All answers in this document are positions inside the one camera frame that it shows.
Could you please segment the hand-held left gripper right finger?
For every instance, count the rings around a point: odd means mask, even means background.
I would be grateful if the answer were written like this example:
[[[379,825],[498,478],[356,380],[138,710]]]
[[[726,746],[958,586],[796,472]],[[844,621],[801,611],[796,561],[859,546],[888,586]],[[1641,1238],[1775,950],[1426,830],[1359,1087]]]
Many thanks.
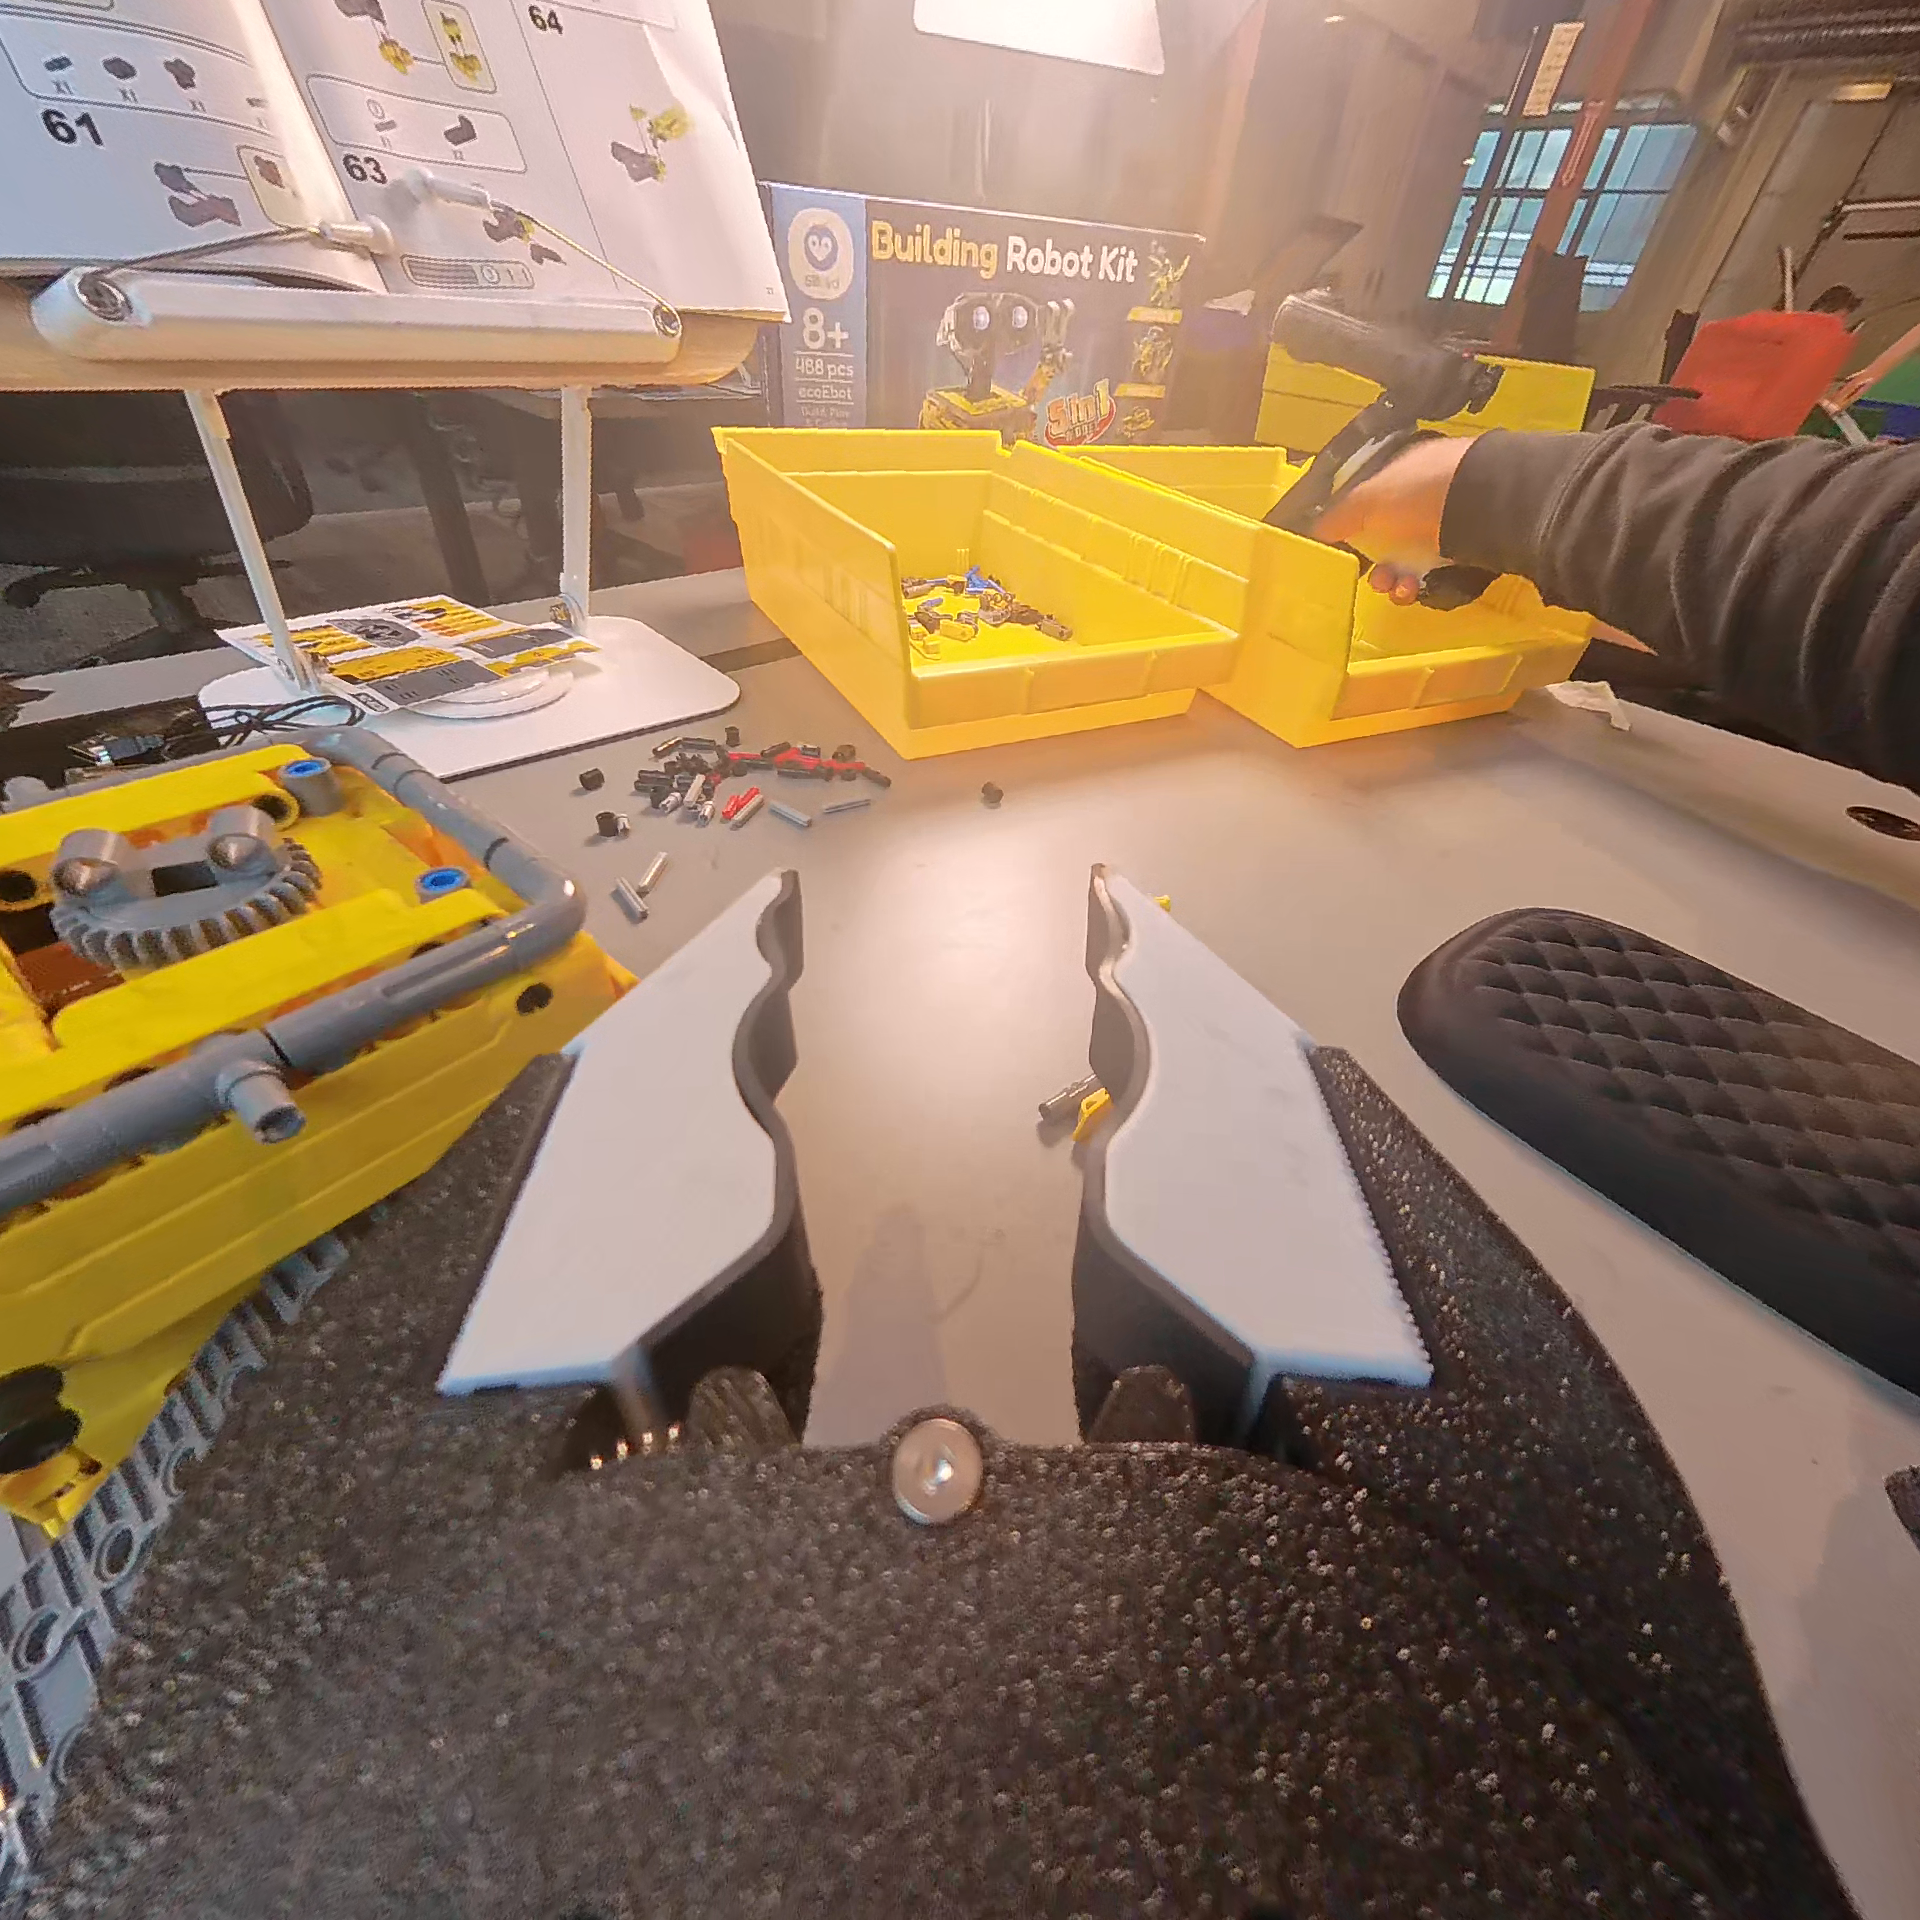
[[[1262,1409],[1278,1381],[1426,1388],[1307,1028],[1116,868],[1090,872],[1088,974],[1111,1120],[1084,1161],[1084,1409],[1143,1366],[1194,1409]]]

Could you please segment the yellow grey bricks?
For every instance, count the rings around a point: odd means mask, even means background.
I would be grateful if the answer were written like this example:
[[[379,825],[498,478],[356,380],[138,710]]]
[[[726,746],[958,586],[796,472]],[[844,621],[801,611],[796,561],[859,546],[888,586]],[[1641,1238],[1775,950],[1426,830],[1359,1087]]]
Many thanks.
[[[1045,635],[1071,643],[1074,625],[1045,607],[1009,591],[998,577],[968,566],[965,574],[908,574],[900,584],[908,645],[928,657],[943,643],[979,635]]]

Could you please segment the stack of yellow bins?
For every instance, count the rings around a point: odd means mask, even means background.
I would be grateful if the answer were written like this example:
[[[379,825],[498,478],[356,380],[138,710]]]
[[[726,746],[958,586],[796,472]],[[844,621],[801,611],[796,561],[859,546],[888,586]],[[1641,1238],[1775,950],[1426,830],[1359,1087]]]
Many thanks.
[[[1499,389],[1478,413],[1423,417],[1426,428],[1452,436],[1485,431],[1579,431],[1588,416],[1595,374],[1588,367],[1556,367],[1515,358],[1485,358],[1502,371]],[[1281,342],[1269,347],[1254,443],[1278,443],[1291,460],[1328,446],[1369,403],[1379,382],[1321,364],[1294,361]]]

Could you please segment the sticker sheet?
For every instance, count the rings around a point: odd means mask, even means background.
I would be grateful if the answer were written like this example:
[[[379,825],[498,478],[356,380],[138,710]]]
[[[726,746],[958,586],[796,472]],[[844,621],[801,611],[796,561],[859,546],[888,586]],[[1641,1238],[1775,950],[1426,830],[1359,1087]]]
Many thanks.
[[[365,718],[520,718],[557,704],[593,643],[562,621],[515,621],[445,594],[316,612],[290,639],[319,689]]]

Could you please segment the person's right hand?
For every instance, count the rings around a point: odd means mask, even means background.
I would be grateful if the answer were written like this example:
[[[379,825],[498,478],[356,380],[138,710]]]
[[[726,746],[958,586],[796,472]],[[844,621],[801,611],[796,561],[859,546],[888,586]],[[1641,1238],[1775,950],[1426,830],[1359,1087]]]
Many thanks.
[[[1315,534],[1369,561],[1365,580],[1399,607],[1418,602],[1429,569],[1449,565],[1442,516],[1458,470],[1476,441],[1415,441],[1349,483],[1315,523]]]

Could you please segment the instruction booklet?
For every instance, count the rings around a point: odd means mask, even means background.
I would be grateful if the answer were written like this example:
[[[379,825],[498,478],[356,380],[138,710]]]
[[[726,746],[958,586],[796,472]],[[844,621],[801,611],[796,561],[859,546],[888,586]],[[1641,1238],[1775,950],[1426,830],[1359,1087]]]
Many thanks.
[[[706,2],[2,2],[2,274],[786,316]]]

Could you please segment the dark printed box stack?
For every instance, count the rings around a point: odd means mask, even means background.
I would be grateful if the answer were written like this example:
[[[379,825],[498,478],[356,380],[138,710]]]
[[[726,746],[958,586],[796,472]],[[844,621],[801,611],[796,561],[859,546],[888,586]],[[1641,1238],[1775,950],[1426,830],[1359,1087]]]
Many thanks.
[[[765,342],[774,424],[1158,436],[1201,234],[759,192],[787,297]]]

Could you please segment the wooden booklet stand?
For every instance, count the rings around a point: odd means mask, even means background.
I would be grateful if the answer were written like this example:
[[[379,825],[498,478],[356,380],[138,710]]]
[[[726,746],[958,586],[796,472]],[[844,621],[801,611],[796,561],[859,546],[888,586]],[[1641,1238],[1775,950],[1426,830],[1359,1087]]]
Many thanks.
[[[67,272],[29,295],[2,285],[2,392],[179,392],[207,453],[275,668],[301,693],[291,643],[242,494],[227,392],[539,389],[562,398],[564,625],[589,602],[589,394],[702,387],[734,374],[774,314],[642,302],[486,302],[367,295],[175,272],[167,258]]]

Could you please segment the person's right forearm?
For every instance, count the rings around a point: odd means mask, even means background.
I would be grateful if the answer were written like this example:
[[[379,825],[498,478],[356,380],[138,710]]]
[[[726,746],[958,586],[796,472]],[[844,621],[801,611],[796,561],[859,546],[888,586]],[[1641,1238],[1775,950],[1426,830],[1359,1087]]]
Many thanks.
[[[1917,789],[1917,446],[1492,431],[1441,551],[1645,643],[1743,723]]]

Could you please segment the grey desk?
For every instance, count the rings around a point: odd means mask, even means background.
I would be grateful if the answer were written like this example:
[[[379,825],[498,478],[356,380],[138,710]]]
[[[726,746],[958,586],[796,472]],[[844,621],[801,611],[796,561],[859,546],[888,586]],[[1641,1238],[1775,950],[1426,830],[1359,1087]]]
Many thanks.
[[[949,1400],[1064,1436],[1088,874],[1167,891],[1345,1044],[1566,1283],[1682,1473],[1822,1851],[1917,1915],[1917,1549],[1882,1479],[1917,1400],[1502,1138],[1422,1067],[1400,976],[1505,905],[1664,933],[1914,1054],[1909,907],[1672,808],[1832,767],[1535,693],[1294,753],[1227,708],[894,767],[808,834],[668,867],[647,969],[805,879],[786,1096],[828,1286],[808,1447],[554,1474],[532,1415],[432,1409],[386,1255],[426,1255],[490,1126],[398,1200],[242,1384],[132,1595],[32,1915],[1631,1912],[1648,1817],[1588,1687],[1535,1683],[1459,1574],[1278,1467],[991,1443],[918,1527],[875,1434]],[[1007,804],[979,804],[995,781]]]

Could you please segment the yellow tracked brick vehicle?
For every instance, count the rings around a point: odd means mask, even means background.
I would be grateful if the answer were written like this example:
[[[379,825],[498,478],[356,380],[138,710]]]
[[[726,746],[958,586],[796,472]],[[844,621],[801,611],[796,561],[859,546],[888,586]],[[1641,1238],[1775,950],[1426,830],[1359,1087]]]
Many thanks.
[[[367,725],[2,804],[2,1898],[242,1372],[632,987],[578,885]]]

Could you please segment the yellow plastic bin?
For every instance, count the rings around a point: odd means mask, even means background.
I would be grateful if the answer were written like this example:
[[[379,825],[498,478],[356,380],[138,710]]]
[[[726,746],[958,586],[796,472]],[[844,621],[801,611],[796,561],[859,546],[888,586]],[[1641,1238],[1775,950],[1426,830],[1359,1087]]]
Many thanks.
[[[1345,551],[1265,523],[1303,478],[1271,443],[1020,443],[1009,464],[1080,511],[1094,565],[1235,632],[1211,693],[1297,750],[1505,714],[1593,639],[1518,577],[1459,611],[1382,596]]]
[[[1178,718],[1240,635],[1090,561],[995,431],[717,428],[753,607],[903,755]],[[1071,643],[908,645],[903,577],[979,566]]]

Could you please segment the white round stand base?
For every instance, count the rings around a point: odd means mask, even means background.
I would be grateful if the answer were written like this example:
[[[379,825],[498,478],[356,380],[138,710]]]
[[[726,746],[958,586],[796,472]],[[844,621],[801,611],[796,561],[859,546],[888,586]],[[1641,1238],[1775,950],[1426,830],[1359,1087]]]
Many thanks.
[[[432,774],[451,781],[715,718],[737,700],[734,676],[647,621],[589,616],[568,629],[589,639],[598,652],[578,666],[571,689],[552,708],[474,723],[405,714],[360,714],[360,721]]]

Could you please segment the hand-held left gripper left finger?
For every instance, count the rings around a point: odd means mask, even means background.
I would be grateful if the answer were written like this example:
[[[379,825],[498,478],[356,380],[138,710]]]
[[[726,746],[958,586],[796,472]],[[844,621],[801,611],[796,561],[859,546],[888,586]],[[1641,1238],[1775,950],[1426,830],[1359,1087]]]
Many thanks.
[[[778,1113],[801,969],[801,879],[770,872],[564,1044],[445,1393],[599,1384],[689,1415],[743,1366],[808,1415],[821,1283]]]

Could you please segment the pile of small brick parts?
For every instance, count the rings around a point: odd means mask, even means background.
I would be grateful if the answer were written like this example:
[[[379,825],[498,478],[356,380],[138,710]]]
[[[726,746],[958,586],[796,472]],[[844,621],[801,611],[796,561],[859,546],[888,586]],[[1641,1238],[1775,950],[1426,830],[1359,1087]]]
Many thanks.
[[[571,765],[564,839],[614,849],[726,846],[762,828],[808,834],[849,820],[894,789],[894,772],[853,742],[668,732],[624,750],[605,746]]]

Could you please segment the red object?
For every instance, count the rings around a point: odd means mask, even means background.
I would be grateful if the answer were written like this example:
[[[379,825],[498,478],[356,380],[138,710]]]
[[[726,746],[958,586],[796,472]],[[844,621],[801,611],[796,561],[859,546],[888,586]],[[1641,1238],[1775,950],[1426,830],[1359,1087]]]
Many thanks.
[[[1732,441],[1794,436],[1832,389],[1854,342],[1860,295],[1828,287],[1832,302],[1807,310],[1749,310],[1701,320],[1672,374],[1672,394],[1650,420],[1678,433]]]

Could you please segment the bright white light panel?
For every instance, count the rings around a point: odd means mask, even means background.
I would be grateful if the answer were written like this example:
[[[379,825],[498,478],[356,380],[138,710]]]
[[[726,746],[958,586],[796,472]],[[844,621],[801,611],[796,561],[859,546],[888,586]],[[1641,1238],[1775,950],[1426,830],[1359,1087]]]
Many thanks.
[[[1158,2],[912,2],[925,35],[1160,79]]]

